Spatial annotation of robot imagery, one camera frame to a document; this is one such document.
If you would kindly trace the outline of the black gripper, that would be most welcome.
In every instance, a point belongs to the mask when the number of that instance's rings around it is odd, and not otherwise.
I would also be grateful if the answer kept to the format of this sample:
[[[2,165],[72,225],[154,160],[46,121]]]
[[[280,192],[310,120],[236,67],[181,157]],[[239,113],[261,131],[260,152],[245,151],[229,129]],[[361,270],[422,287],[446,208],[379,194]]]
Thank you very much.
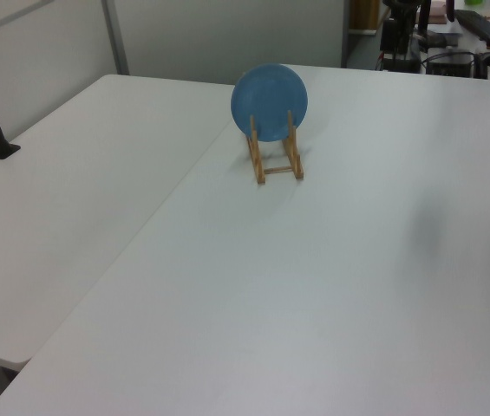
[[[416,16],[415,0],[391,0],[391,17],[382,24],[382,50],[395,50],[397,43],[397,23],[403,27],[412,27]],[[418,41],[415,30],[406,28],[400,34],[400,54],[417,55]]]

